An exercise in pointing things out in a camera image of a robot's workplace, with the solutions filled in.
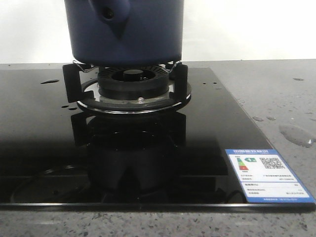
gray countertop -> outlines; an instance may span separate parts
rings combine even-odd
[[[316,139],[316,60],[187,64],[210,67],[250,117],[263,119],[256,121],[259,128],[316,196],[316,144],[310,148],[295,145],[279,131],[280,125],[292,124]],[[0,65],[8,70],[60,67]],[[0,237],[8,236],[316,237],[316,214],[0,211]]]

blue pot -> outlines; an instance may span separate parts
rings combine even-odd
[[[181,59],[184,0],[65,0],[74,57],[96,66]]]

qr code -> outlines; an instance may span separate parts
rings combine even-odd
[[[266,169],[285,169],[279,158],[260,158]]]

white wall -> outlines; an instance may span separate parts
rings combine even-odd
[[[185,0],[183,60],[316,58],[315,0]],[[0,0],[0,63],[72,60],[63,0]]]

gas burner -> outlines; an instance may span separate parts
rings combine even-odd
[[[133,68],[99,68],[98,77],[81,84],[89,65],[64,65],[68,101],[103,114],[143,114],[180,109],[191,99],[188,67],[182,63]]]

